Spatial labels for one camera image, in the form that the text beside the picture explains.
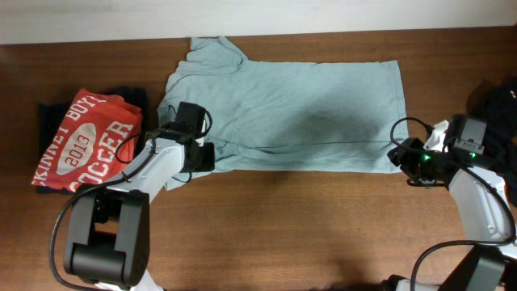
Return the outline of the light blue t-shirt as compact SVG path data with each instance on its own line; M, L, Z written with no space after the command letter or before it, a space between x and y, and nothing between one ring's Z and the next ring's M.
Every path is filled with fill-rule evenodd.
M212 116L215 172L328 171L393 174L388 152L407 137L396 61L252 61L225 37L194 38L168 78L160 124L181 102Z

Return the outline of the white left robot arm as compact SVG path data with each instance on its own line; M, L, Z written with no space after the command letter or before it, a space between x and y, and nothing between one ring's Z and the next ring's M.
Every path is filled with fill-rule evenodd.
M215 149L187 134L156 131L118 175L83 185L62 209L70 214L63 268L83 290L159 290L148 269L149 206L179 173L211 171Z

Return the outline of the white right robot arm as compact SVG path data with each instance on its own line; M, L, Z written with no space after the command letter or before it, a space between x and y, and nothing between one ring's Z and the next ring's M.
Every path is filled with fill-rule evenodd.
M488 155L488 138L407 138L388 153L415 187L446 188L460 213L463 240L441 242L425 250L410 277L391 276L388 290L505 290L516 288L516 220L506 194L504 167ZM444 282L417 281L423 260L445 248L468 246L468 254Z

